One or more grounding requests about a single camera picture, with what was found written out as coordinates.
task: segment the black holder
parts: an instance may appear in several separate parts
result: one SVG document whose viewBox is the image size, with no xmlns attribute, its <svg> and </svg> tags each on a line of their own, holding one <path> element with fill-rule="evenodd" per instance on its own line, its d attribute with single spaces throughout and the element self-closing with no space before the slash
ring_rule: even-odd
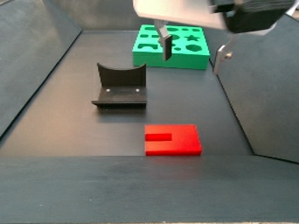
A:
<svg viewBox="0 0 299 224">
<path fill-rule="evenodd" d="M 97 101 L 101 106 L 146 106 L 146 64 L 131 69 L 114 69 L 97 63 L 101 83 Z"/>
</svg>

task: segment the green block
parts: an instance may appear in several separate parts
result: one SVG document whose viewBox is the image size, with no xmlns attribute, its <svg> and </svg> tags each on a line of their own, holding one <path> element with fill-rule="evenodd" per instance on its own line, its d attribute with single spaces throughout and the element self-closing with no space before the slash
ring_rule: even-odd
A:
<svg viewBox="0 0 299 224">
<path fill-rule="evenodd" d="M 167 25 L 167 31 L 172 35 L 172 57 L 163 60 L 155 26 L 144 24 L 134 46 L 134 65 L 146 63 L 150 67 L 207 69 L 211 53 L 202 28 Z"/>
</svg>

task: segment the red rectangular block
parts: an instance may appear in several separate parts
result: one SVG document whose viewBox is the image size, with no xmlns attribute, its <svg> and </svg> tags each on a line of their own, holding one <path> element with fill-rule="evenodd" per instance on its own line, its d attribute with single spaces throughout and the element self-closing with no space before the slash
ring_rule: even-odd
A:
<svg viewBox="0 0 299 224">
<path fill-rule="evenodd" d="M 144 153 L 147 156 L 199 156 L 202 143 L 194 124 L 144 126 Z"/>
</svg>

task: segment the gray wall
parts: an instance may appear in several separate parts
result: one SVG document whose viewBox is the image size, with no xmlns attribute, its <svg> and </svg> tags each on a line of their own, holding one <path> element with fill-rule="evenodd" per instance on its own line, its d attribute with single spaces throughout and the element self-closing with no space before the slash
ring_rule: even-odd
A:
<svg viewBox="0 0 299 224">
<path fill-rule="evenodd" d="M 0 7 L 0 136 L 48 77 L 81 29 L 49 0 Z"/>
<path fill-rule="evenodd" d="M 130 31 L 142 24 L 152 24 L 140 18 L 134 9 L 134 0 L 53 0 L 75 19 L 83 30 Z"/>
</svg>

